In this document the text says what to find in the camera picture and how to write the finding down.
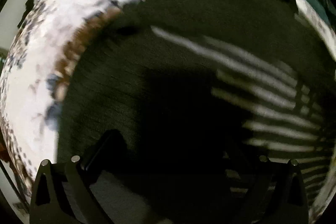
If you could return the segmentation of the black striped small garment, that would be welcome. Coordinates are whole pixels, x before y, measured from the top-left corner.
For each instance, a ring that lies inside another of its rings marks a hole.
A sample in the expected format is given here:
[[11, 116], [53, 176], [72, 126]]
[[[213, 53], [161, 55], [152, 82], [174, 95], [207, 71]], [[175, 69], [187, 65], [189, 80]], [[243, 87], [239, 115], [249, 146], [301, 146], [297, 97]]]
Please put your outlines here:
[[76, 35], [58, 161], [79, 155], [112, 218], [116, 188], [157, 223], [226, 223], [229, 158], [329, 169], [335, 61], [286, 0], [136, 0]]

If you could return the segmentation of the white floral bed sheet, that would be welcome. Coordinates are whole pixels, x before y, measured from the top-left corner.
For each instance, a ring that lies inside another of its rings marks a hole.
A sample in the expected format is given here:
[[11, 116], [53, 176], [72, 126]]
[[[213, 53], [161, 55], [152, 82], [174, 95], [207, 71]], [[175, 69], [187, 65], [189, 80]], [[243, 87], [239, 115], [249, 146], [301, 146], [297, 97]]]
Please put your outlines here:
[[[136, 0], [32, 0], [32, 6], [19, 24], [1, 73], [1, 132], [12, 170], [19, 176], [22, 193], [31, 199], [38, 169], [43, 160], [58, 161], [59, 125], [71, 77], [87, 50], [76, 35], [87, 20], [102, 13], [102, 27], [116, 21], [125, 5]], [[335, 28], [328, 26], [307, 0], [286, 0], [301, 21], [308, 24], [323, 41], [335, 61]], [[306, 173], [308, 189], [316, 196], [308, 210], [308, 223], [335, 223], [335, 87], [331, 91], [330, 136], [334, 141], [329, 169], [324, 179], [316, 179], [313, 168]], [[112, 218], [90, 181], [89, 188], [110, 217], [110, 223], [140, 223], [122, 219], [130, 213], [144, 216], [148, 209], [141, 197], [116, 188]], [[80, 221], [87, 223], [63, 184], [71, 208]]]

